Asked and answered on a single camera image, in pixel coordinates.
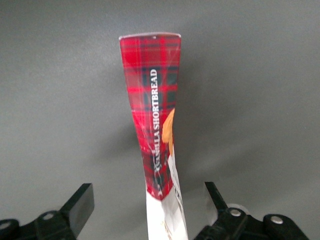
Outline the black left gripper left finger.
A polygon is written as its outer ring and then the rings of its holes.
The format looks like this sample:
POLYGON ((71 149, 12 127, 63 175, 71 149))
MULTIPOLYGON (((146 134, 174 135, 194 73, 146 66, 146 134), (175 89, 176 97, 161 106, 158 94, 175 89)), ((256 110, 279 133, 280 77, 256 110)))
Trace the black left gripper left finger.
POLYGON ((49 210, 28 224, 0 221, 2 240, 76 240, 95 208, 92 183, 82 184, 59 210, 49 210))

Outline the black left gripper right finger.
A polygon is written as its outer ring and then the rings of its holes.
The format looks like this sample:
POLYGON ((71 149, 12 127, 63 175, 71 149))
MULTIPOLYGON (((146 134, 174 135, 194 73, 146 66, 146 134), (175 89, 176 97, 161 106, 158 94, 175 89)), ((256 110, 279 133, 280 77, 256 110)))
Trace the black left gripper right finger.
POLYGON ((267 214, 257 220, 238 206, 228 206, 212 181, 204 183, 213 221, 196 240, 307 240, 308 237, 289 217, 267 214))

